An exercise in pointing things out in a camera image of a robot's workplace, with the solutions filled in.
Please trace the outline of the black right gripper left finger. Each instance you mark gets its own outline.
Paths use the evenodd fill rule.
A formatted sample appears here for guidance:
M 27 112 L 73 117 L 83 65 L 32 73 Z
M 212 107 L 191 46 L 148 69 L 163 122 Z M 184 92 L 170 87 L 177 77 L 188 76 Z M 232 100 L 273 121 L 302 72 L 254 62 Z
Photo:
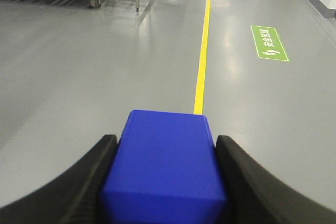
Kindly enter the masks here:
M 43 187 L 1 208 L 1 223 L 106 223 L 99 192 L 117 149 L 104 135 L 80 160 Z

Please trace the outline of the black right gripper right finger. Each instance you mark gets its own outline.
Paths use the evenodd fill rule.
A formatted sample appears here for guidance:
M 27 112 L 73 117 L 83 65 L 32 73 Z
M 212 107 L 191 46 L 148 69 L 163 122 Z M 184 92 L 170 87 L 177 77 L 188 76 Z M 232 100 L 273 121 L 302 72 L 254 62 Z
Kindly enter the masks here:
M 220 135 L 216 156 L 230 200 L 229 223 L 335 223 L 335 211 L 294 190 Z

